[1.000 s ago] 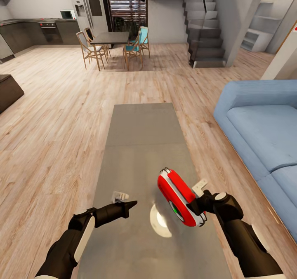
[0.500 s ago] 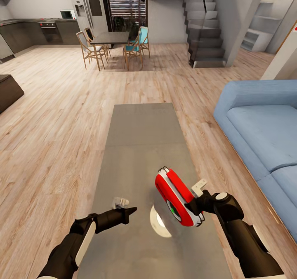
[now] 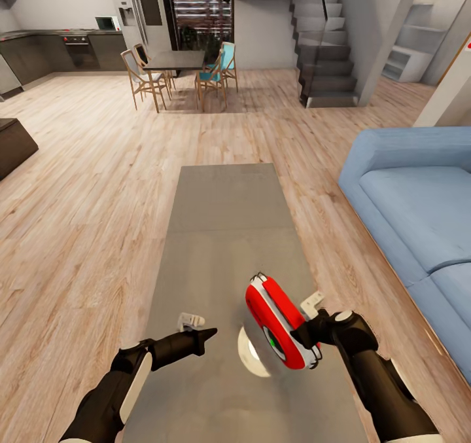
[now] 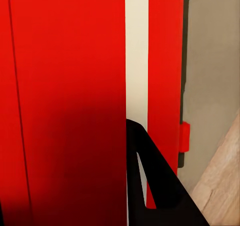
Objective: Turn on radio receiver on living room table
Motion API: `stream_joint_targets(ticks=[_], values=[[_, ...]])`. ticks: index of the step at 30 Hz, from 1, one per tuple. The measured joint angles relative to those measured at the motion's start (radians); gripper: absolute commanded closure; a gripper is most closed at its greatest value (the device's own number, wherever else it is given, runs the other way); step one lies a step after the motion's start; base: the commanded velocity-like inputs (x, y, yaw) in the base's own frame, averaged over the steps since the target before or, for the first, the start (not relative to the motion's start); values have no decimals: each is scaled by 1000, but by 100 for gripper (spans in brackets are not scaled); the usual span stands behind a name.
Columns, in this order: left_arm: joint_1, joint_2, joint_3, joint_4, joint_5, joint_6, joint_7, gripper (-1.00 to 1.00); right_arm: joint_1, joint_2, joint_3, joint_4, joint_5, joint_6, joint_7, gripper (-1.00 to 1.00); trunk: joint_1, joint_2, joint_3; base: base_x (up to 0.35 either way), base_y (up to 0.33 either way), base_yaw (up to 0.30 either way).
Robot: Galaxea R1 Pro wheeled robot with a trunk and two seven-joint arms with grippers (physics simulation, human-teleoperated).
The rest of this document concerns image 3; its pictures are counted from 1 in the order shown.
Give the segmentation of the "radio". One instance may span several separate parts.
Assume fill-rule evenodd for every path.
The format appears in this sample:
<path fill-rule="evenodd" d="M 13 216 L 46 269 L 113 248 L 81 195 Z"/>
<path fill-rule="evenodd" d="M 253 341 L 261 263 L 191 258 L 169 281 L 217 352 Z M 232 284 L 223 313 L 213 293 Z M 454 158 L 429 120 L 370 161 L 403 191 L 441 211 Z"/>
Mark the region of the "radio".
<path fill-rule="evenodd" d="M 270 276 L 255 275 L 245 296 L 247 305 L 254 318 L 264 331 L 270 346 L 282 360 L 282 363 L 293 370 L 318 367 L 320 343 L 312 349 L 305 349 L 291 334 L 304 322 L 302 315 L 289 297 Z"/>

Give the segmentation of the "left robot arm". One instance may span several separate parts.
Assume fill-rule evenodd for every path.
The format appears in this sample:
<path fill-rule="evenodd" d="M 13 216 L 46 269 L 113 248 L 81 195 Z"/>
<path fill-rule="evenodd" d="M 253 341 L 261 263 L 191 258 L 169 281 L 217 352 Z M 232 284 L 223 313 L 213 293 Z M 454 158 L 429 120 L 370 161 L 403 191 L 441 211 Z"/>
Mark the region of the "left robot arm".
<path fill-rule="evenodd" d="M 114 443 L 151 370 L 154 372 L 192 353 L 205 354 L 204 343 L 217 333 L 217 328 L 193 330 L 192 327 L 202 327 L 204 323 L 205 319 L 199 315 L 181 313 L 178 333 L 120 348 L 110 372 L 80 402 L 75 420 L 60 443 Z"/>

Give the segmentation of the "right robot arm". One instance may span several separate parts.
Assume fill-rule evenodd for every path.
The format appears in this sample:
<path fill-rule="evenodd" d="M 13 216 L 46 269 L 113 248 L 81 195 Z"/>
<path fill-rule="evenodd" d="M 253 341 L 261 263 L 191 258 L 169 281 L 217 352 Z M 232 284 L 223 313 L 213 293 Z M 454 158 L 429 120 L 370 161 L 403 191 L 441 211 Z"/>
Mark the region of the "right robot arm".
<path fill-rule="evenodd" d="M 377 354 L 378 342 L 364 318 L 352 310 L 329 316 L 315 307 L 325 300 L 315 291 L 300 304 L 305 322 L 290 334 L 305 349 L 334 344 L 365 409 L 372 415 L 381 443 L 445 443 L 393 358 Z"/>

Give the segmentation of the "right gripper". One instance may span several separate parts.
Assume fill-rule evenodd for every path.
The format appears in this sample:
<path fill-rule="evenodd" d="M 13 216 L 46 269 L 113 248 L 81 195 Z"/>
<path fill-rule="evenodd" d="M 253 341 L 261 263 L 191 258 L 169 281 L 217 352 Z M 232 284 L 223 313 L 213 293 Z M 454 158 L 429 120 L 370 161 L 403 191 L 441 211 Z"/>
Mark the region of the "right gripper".
<path fill-rule="evenodd" d="M 326 309 L 318 311 L 318 316 L 311 321 L 305 321 L 295 331 L 290 331 L 290 334 L 300 343 L 305 349 L 312 349 L 318 342 L 328 344 L 322 337 L 321 323 L 326 317 L 330 317 Z"/>

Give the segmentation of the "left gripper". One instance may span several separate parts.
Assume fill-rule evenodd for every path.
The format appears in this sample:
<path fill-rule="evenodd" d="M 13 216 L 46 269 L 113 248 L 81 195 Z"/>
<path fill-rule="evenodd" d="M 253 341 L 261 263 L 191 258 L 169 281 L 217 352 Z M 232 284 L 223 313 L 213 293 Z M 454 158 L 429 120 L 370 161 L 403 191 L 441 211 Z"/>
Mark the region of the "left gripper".
<path fill-rule="evenodd" d="M 165 337 L 171 349 L 171 363 L 183 359 L 192 353 L 197 356 L 205 354 L 205 341 L 217 333 L 217 328 L 178 332 Z"/>

